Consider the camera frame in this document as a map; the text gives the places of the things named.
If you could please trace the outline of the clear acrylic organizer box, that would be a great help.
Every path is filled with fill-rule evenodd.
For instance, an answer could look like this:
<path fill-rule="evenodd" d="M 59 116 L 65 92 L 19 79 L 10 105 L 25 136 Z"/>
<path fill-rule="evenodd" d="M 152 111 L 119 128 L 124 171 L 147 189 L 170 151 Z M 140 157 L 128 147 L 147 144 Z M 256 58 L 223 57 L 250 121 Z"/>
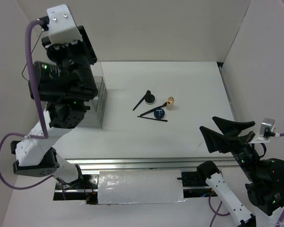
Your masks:
<path fill-rule="evenodd" d="M 42 28 L 42 21 L 32 21 L 26 28 L 25 52 L 29 92 L 41 129 L 101 128 L 107 97 L 103 78 L 93 75 L 85 56 L 63 61 L 62 66 L 33 61 L 31 33 L 36 25 Z"/>

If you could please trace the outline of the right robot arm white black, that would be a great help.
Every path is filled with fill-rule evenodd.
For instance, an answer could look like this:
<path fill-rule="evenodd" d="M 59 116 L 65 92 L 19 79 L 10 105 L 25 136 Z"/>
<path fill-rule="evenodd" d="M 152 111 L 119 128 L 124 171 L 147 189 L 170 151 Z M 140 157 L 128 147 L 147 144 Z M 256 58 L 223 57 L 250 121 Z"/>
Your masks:
<path fill-rule="evenodd" d="M 231 153 L 250 183 L 245 185 L 250 203 L 255 207 L 249 211 L 225 183 L 221 172 L 212 161 L 197 167 L 196 179 L 201 185 L 209 185 L 221 199 L 238 227 L 282 227 L 284 225 L 284 161 L 276 158 L 263 159 L 255 150 L 255 144 L 265 143 L 275 132 L 275 121 L 265 118 L 260 132 L 250 131 L 255 122 L 233 122 L 214 116 L 213 121 L 221 131 L 217 133 L 204 126 L 200 131 L 210 153 Z"/>

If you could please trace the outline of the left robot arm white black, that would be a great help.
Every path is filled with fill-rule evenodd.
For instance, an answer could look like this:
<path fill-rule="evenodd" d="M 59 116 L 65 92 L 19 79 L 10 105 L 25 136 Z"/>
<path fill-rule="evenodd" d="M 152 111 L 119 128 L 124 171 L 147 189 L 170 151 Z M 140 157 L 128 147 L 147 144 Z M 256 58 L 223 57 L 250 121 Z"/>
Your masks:
<path fill-rule="evenodd" d="M 16 175 L 53 176 L 68 187 L 77 189 L 84 178 L 81 168 L 62 158 L 54 144 L 75 129 L 90 110 L 86 104 L 98 94 L 91 71 L 97 57 L 83 26 L 79 39 L 53 42 L 49 37 L 42 45 L 50 63 L 35 61 L 29 70 L 31 98 L 46 102 L 38 107 L 39 121 L 21 141 L 11 143 L 16 156 L 13 171 Z"/>

